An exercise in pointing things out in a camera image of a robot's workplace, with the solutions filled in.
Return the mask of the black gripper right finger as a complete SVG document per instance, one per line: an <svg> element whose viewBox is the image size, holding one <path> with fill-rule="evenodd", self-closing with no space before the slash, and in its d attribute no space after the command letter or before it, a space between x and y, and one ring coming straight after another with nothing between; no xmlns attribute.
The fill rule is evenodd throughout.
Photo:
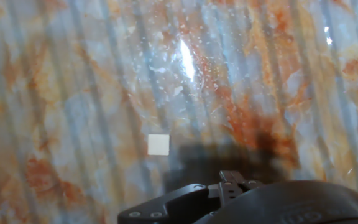
<svg viewBox="0 0 358 224"><path fill-rule="evenodd" d="M238 171L221 171L218 184L220 205L226 206L231 200L252 189L263 186L258 180L246 180Z"/></svg>

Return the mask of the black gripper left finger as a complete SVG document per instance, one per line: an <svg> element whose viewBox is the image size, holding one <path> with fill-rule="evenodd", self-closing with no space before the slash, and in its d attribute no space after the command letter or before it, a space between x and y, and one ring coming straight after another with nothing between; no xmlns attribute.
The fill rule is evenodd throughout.
<svg viewBox="0 0 358 224"><path fill-rule="evenodd" d="M121 212L118 224L205 224L220 208L218 185L190 184Z"/></svg>

